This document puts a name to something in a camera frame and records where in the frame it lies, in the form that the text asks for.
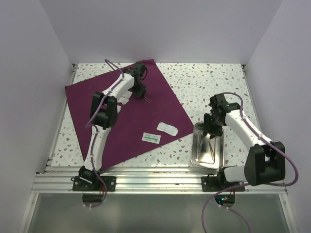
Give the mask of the steel scalpel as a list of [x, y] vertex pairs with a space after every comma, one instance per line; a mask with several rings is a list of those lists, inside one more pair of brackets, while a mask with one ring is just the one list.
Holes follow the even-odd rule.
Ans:
[[215, 146], [216, 146], [216, 141], [211, 142], [211, 144], [210, 144], [210, 150], [211, 150], [211, 155], [212, 155], [213, 161], [215, 161], [215, 157], [216, 157], [216, 149], [215, 149]]

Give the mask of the clear plastic syringe packet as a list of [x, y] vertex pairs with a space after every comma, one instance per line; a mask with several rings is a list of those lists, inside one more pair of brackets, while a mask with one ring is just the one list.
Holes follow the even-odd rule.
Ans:
[[156, 129], [160, 132], [167, 133], [171, 136], [177, 136], [178, 134], [178, 129], [175, 126], [168, 125], [164, 122], [160, 122]]

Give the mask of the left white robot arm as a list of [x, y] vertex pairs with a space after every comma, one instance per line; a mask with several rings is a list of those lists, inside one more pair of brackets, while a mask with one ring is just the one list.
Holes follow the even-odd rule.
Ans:
[[90, 120], [86, 128], [92, 128], [91, 140], [84, 165], [79, 169], [76, 185], [85, 185], [97, 190], [103, 180], [99, 175], [105, 143], [118, 118], [118, 101], [126, 92], [139, 99], [145, 97], [146, 86], [141, 82], [148, 74], [147, 67], [140, 62], [132, 68], [121, 70], [119, 77], [106, 90], [94, 93], [91, 103]]

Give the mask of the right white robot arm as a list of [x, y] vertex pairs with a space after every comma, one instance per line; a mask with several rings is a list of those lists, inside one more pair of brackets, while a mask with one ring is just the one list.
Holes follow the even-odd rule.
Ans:
[[244, 165], [220, 169], [216, 184], [228, 190], [234, 183], [249, 183], [251, 186], [281, 181], [285, 178], [285, 147], [273, 142], [244, 114], [243, 103], [229, 103], [224, 93], [209, 99], [211, 111], [204, 115], [203, 135], [213, 139], [223, 135], [228, 126], [243, 142], [248, 155]]

